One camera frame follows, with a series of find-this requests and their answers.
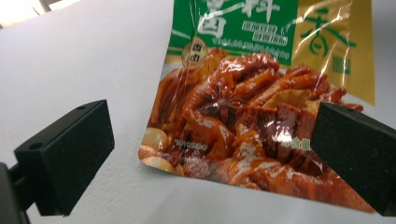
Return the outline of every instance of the plastic bag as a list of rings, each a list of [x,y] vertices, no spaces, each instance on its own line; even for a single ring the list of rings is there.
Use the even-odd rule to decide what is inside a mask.
[[[371,35],[369,0],[176,0],[139,158],[373,212],[310,146],[321,101],[372,113]]]

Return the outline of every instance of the white surface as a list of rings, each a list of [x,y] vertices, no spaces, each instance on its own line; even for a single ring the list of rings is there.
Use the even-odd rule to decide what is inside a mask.
[[[393,0],[374,2],[377,118],[396,128]],[[32,223],[396,223],[395,218],[169,175],[136,153],[149,118],[173,1],[83,0],[0,30],[0,161],[50,123],[107,99],[116,148],[70,217]]]

